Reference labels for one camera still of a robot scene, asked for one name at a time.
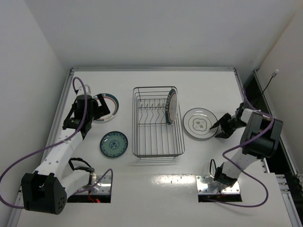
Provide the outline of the white plate with flower motif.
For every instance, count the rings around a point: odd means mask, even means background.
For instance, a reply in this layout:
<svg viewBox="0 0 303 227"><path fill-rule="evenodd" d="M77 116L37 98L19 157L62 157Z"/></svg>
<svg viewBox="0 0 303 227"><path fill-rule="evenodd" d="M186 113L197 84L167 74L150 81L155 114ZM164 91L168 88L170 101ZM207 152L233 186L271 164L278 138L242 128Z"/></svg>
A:
<svg viewBox="0 0 303 227"><path fill-rule="evenodd" d="M190 109L183 117L185 131L199 140L209 139L217 133L218 127L213 128L216 122L216 116L204 108Z"/></svg>

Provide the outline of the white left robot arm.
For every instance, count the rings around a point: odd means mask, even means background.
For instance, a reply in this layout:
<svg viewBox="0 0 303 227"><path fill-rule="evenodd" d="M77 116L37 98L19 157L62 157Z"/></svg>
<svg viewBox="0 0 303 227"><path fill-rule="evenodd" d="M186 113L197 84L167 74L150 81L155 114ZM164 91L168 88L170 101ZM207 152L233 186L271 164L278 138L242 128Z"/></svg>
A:
<svg viewBox="0 0 303 227"><path fill-rule="evenodd" d="M58 215L70 196L82 187L92 187L94 168L73 167L72 173L66 177L63 172L66 166L71 165L71 157L92 128L92 122L109 113L109 109L106 105L98 105L88 85L80 87L76 95L63 121L59 145L51 148L33 173L26 173L22 177L25 210Z"/></svg>

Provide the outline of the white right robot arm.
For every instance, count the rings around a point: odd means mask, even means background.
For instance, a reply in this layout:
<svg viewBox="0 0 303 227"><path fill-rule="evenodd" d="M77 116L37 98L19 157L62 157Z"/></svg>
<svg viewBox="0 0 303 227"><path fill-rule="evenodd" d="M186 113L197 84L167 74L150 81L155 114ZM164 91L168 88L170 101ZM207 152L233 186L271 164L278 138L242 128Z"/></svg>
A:
<svg viewBox="0 0 303 227"><path fill-rule="evenodd" d="M221 139L227 139L237 129L244 128L236 153L228 158L224 152L226 161L216 168L213 182L219 190L223 190L232 187L252 163L275 154L283 122L242 102L235 115L224 114L210 129L217 127L221 131L216 137Z"/></svg>

